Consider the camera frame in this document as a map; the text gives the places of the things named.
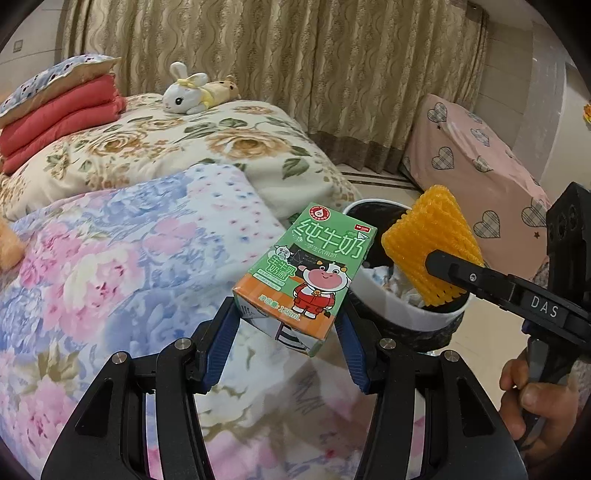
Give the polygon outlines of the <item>person's right hand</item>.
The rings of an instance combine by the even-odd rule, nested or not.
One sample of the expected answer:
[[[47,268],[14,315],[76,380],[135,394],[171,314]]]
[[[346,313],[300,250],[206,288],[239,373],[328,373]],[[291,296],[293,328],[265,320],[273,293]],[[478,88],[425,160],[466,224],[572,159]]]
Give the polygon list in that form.
[[[505,364],[499,385],[504,391],[499,414],[514,440],[525,434],[524,411],[546,420],[538,438],[523,454],[530,466],[542,464],[559,451],[575,426],[579,408],[576,376],[570,374],[566,385],[530,383],[527,353],[523,351]]]

